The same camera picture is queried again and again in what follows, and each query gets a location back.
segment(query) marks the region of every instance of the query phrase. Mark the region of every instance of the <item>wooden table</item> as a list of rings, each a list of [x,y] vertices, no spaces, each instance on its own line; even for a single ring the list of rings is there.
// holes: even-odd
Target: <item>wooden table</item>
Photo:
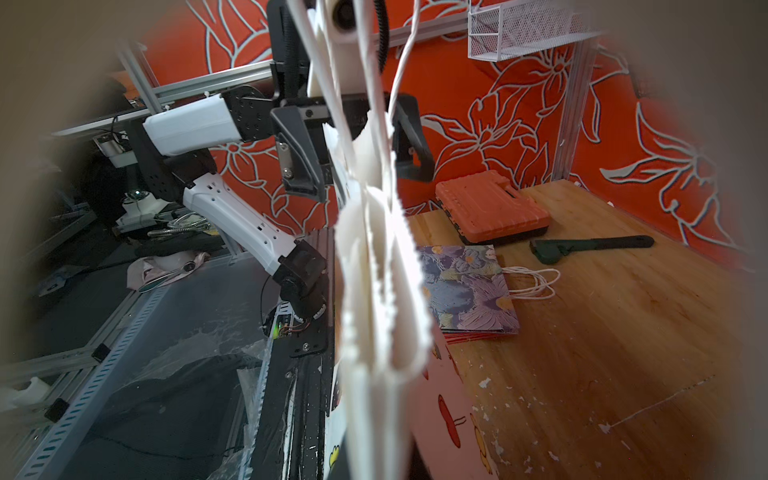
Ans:
[[[555,298],[516,301],[519,335],[451,347],[500,476],[701,477],[738,390],[732,277],[570,182],[522,192],[551,212],[545,238],[657,243],[565,257]],[[409,221],[418,245],[462,244],[441,211]],[[502,266],[545,267],[528,242],[497,255]]]

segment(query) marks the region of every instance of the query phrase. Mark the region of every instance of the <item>black fabric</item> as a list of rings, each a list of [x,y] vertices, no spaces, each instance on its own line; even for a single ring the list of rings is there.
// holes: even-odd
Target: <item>black fabric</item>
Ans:
[[[221,465],[242,396],[236,370],[257,366],[249,356],[216,356],[118,390],[61,479],[206,478]]]

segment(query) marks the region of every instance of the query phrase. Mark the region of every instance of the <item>wire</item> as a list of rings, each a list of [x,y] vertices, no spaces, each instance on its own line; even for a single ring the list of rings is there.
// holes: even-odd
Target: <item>wire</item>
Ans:
[[[277,333],[278,336],[283,336],[287,333],[301,333],[304,330],[308,329],[310,327],[310,323],[312,323],[312,319],[306,319],[303,323],[301,323],[301,328],[291,328],[290,325],[285,325],[280,328],[280,331]]]
[[[395,103],[397,102],[397,92],[400,89],[400,82],[402,82],[402,75],[406,71],[406,65],[408,64],[408,57],[411,55],[413,44],[416,43],[416,33],[419,31],[419,17],[422,12],[421,0],[413,1],[413,16],[411,17],[411,35],[408,37],[406,47],[402,51],[402,56],[397,64],[397,73],[395,73],[395,80],[392,83],[392,93],[389,97],[389,108],[387,114],[389,116],[389,123],[392,123],[392,119],[395,116]]]
[[[85,270],[81,270],[77,272],[75,275],[85,275],[87,273],[98,272],[99,270],[105,270],[107,268],[112,268],[113,266],[120,266],[120,265],[125,265],[126,263],[133,263],[136,260],[139,260],[139,257],[131,258],[129,260],[122,260],[121,262],[108,263],[107,265],[95,266],[93,268],[87,268]]]
[[[261,293],[259,293],[259,308],[261,309],[261,324],[264,324],[264,290],[266,289],[266,283],[272,278],[271,275],[267,275],[264,283],[261,284]]]
[[[396,180],[393,178],[394,165],[391,161],[392,148],[389,146],[387,132],[386,108],[384,92],[379,71],[376,70],[376,60],[372,49],[372,29],[367,19],[371,16],[369,0],[354,0],[355,18],[357,23],[357,39],[360,46],[360,61],[366,79],[366,94],[370,106],[369,122],[371,141],[378,151],[379,167],[381,169],[381,189],[387,193],[389,202],[394,196]]]
[[[176,459],[179,459],[179,460],[198,460],[200,458],[221,457],[221,456],[226,455],[228,452],[231,452],[232,450],[243,448],[242,445],[238,445],[238,446],[234,446],[234,447],[229,447],[228,449],[224,450],[221,453],[210,453],[208,455],[198,455],[198,456],[194,456],[194,457],[183,457],[181,455],[169,455],[169,454],[166,454],[166,453],[148,452],[147,450],[137,449],[134,446],[131,446],[131,445],[127,444],[127,443],[121,442],[120,440],[110,439],[109,437],[105,437],[105,436],[99,435],[99,434],[95,434],[94,436],[96,438],[98,438],[98,439],[106,440],[107,442],[116,443],[117,445],[119,445],[119,446],[121,446],[121,447],[123,447],[125,449],[133,450],[134,452],[141,453],[142,455],[151,455],[153,457],[161,457],[161,458],[176,458]]]
[[[509,296],[518,300],[546,300],[555,296],[554,288],[552,284],[560,279],[560,270],[555,268],[544,268],[542,270],[531,270],[524,266],[504,266],[502,267],[503,273],[513,273],[515,275],[530,275],[534,278],[536,284],[529,288],[521,288],[519,290],[509,290]],[[544,272],[555,272],[557,276],[553,280],[547,280]]]

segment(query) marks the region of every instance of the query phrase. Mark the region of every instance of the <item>hose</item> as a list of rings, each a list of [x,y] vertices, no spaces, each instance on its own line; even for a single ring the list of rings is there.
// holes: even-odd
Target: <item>hose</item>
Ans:
[[[148,237],[164,237],[166,235],[173,235],[175,233],[186,232],[200,232],[199,227],[178,227],[178,228],[164,228],[163,230],[150,230],[147,232]]]
[[[389,53],[389,16],[386,12],[386,0],[373,0],[373,6],[379,20],[379,73],[383,73]]]
[[[203,223],[208,223],[208,219],[205,217],[200,216],[200,219],[195,220],[192,223],[185,223],[184,221],[193,216],[197,215],[195,212],[190,212],[188,214],[182,215],[181,217],[174,218],[170,222],[168,222],[168,228],[187,228],[187,227],[197,227],[199,225],[202,225]]]

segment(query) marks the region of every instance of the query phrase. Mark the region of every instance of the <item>white rope handle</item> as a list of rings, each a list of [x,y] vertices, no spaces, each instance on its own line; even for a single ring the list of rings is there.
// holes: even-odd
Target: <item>white rope handle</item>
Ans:
[[[397,71],[395,72],[395,80],[392,82],[392,91],[389,97],[389,108],[387,109],[387,119],[389,123],[392,123],[392,119],[395,116],[395,103],[397,102],[397,93],[400,90],[400,82],[402,76],[406,72],[406,65],[408,64],[408,57],[411,55],[413,44],[416,43],[416,34],[419,31],[419,17],[422,12],[421,0],[414,0],[413,2],[413,16],[411,17],[411,34],[408,36],[406,47],[402,51],[402,56],[397,64]]]
[[[555,268],[544,268],[543,270],[531,270],[524,266],[504,266],[502,272],[513,273],[516,275],[530,275],[536,281],[534,286],[529,288],[521,288],[520,290],[509,290],[509,296],[518,300],[546,300],[556,295],[552,284],[560,279],[560,270]],[[545,272],[555,272],[557,276],[552,280],[547,280],[544,275]]]

